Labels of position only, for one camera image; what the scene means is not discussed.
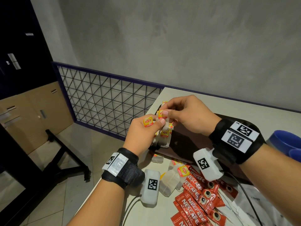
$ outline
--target tiled floor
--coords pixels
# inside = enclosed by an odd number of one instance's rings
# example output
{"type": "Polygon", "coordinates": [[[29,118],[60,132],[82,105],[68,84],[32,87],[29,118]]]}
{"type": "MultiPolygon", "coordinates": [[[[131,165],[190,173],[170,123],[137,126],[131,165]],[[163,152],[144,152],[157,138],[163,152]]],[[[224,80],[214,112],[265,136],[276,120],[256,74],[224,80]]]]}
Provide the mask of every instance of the tiled floor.
{"type": "MultiPolygon", "coordinates": [[[[86,183],[84,176],[80,175],[58,184],[21,226],[65,226],[100,179],[104,163],[123,145],[121,140],[78,124],[69,126],[57,136],[88,165],[92,171],[91,180],[86,183]]],[[[29,156],[43,169],[53,159],[59,148],[57,143],[47,142],[29,156]]],[[[77,165],[67,156],[60,163],[61,168],[73,166],[77,165]]],[[[6,172],[0,174],[0,211],[23,190],[24,187],[6,172]]]]}

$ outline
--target black cable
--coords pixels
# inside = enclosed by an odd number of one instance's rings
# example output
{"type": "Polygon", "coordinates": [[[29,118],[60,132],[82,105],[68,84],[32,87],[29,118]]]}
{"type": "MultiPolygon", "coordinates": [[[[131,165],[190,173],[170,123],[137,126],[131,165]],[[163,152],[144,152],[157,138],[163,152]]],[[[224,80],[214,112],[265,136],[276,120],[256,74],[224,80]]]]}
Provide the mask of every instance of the black cable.
{"type": "Polygon", "coordinates": [[[249,201],[249,203],[250,203],[250,205],[251,205],[251,207],[252,207],[252,209],[253,209],[253,211],[254,211],[256,217],[257,217],[257,220],[258,220],[260,226],[263,226],[263,224],[261,223],[261,221],[260,221],[260,219],[259,219],[259,216],[257,215],[257,212],[256,212],[255,209],[254,209],[254,206],[253,206],[252,202],[250,201],[250,198],[248,197],[248,195],[247,195],[246,191],[244,190],[243,186],[241,185],[241,183],[240,183],[240,182],[237,180],[237,178],[236,178],[233,174],[231,174],[230,172],[228,172],[228,171],[221,171],[221,172],[227,173],[228,175],[230,175],[232,178],[234,178],[234,179],[237,181],[237,183],[239,184],[239,186],[241,187],[241,189],[242,189],[243,192],[245,193],[246,198],[248,199],[248,201],[249,201]]]}
{"type": "Polygon", "coordinates": [[[122,221],[121,221],[121,223],[120,223],[120,226],[122,226],[123,220],[124,220],[124,218],[125,218],[125,216],[126,216],[126,212],[128,211],[128,209],[129,209],[129,207],[131,206],[131,204],[133,203],[133,201],[134,201],[137,197],[141,197],[141,196],[142,196],[142,194],[140,194],[140,195],[134,197],[133,200],[131,200],[130,204],[129,204],[128,207],[126,208],[126,211],[124,212],[124,215],[123,215],[123,217],[122,217],[122,221]]]}

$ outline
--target left hand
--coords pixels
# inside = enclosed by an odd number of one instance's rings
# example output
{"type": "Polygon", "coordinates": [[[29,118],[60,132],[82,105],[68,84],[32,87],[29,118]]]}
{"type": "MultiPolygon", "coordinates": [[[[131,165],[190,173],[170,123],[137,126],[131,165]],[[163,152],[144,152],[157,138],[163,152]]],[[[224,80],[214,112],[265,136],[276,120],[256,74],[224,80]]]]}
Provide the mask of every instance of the left hand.
{"type": "Polygon", "coordinates": [[[144,127],[143,121],[145,118],[152,117],[153,120],[156,116],[153,114],[147,114],[143,117],[135,118],[132,120],[126,140],[123,147],[139,156],[141,153],[146,151],[151,145],[155,133],[162,129],[165,125],[165,120],[160,119],[150,127],[144,127]]]}

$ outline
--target forearm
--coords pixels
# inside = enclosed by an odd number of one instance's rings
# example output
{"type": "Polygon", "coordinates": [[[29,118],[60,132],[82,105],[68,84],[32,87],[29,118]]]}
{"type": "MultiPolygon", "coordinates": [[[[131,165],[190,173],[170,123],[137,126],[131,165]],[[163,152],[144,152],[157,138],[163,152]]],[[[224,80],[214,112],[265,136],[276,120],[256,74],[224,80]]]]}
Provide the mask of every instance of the forearm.
{"type": "Polygon", "coordinates": [[[263,144],[240,167],[282,215],[292,224],[300,225],[301,163],[263,144]]]}
{"type": "Polygon", "coordinates": [[[118,226],[124,190],[113,182],[101,180],[68,226],[118,226]]]}

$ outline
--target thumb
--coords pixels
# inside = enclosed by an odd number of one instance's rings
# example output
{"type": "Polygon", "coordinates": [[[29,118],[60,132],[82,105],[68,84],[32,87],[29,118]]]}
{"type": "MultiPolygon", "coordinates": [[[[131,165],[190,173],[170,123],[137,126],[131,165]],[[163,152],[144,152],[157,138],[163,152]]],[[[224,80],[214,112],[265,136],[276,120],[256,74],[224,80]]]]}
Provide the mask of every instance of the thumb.
{"type": "Polygon", "coordinates": [[[169,118],[176,119],[178,121],[181,120],[181,111],[173,110],[173,109],[166,109],[163,110],[163,115],[167,115],[169,118]]]}
{"type": "Polygon", "coordinates": [[[160,129],[163,128],[165,123],[166,123],[165,119],[159,119],[152,126],[150,126],[148,128],[151,129],[152,132],[155,134],[157,131],[159,131],[160,129]]]}

